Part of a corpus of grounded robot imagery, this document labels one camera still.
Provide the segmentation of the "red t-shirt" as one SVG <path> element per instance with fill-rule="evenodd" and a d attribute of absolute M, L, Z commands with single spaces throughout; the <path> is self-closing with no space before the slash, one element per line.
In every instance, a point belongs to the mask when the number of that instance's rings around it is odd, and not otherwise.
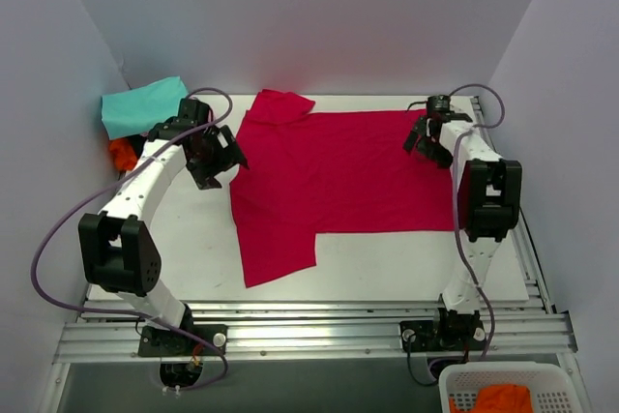
<path fill-rule="evenodd" d="M 315 266 L 319 234 L 454 228 L 449 170 L 403 148 L 421 111 L 314 106 L 262 90 L 237 133 L 249 165 L 230 202 L 247 287 Z"/>

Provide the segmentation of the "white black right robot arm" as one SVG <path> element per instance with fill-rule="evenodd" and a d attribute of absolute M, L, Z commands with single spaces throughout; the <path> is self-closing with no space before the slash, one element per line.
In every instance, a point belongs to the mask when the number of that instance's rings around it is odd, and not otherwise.
<path fill-rule="evenodd" d="M 487 302 L 486 277 L 491 260 L 518 222 L 522 166 L 495 152 L 467 114 L 451 110 L 422 114 L 403 148 L 449 168 L 452 176 L 458 259 L 429 335 L 444 348 L 460 340 L 486 341 L 491 331 L 480 321 L 481 304 Z"/>

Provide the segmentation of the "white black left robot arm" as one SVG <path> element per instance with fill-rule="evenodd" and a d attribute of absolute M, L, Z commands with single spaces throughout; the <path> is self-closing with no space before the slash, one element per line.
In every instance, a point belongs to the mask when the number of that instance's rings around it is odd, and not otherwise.
<path fill-rule="evenodd" d="M 141 158 L 115 196 L 99 213 L 79 221 L 86 280 L 163 326 L 161 344 L 173 354 L 193 347 L 195 330 L 189 307 L 162 282 L 162 257 L 149 226 L 181 171 L 207 191 L 221 187 L 218 175 L 247 164 L 233 132 L 218 125 L 211 106 L 185 97 L 176 115 L 149 131 Z"/>

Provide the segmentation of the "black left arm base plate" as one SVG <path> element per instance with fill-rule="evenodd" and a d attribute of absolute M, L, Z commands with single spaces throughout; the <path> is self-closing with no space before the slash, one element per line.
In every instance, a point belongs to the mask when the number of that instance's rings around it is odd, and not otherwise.
<path fill-rule="evenodd" d="M 225 353 L 228 327 L 222 324 L 197 325 L 193 333 L 209 342 L 221 353 Z M 216 356 L 212 348 L 207 348 L 194 339 L 176 332 L 145 325 L 141 329 L 137 355 L 143 358 Z"/>

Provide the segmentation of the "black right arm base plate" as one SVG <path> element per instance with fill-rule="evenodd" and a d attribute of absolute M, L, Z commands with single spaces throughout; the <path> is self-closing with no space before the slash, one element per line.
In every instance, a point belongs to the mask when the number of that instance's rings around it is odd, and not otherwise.
<path fill-rule="evenodd" d="M 400 345 L 404 352 L 481 351 L 486 346 L 482 324 L 476 327 L 435 320 L 403 320 L 398 324 Z"/>

